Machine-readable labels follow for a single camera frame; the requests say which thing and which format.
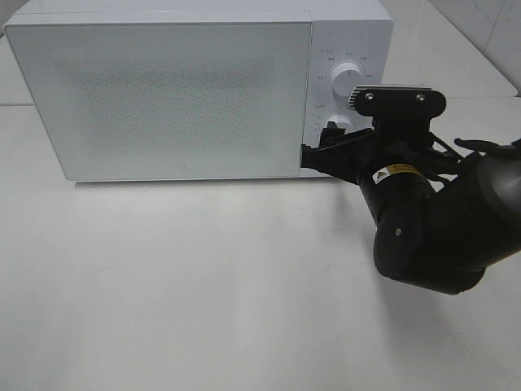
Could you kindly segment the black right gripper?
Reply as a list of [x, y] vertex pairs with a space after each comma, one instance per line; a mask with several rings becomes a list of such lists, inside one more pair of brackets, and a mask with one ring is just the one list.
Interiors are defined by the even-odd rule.
[[424, 178], [440, 180], [440, 153], [429, 119], [373, 120], [371, 128], [322, 130], [319, 147], [301, 145], [300, 166], [346, 182], [362, 183], [389, 165], [409, 165]]

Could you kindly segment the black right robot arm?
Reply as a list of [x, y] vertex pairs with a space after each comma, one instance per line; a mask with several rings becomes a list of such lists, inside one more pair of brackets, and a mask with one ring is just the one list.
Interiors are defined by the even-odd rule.
[[351, 134], [327, 126], [301, 164], [360, 187], [389, 279], [454, 295], [520, 250], [519, 142], [449, 146], [426, 120], [376, 120]]

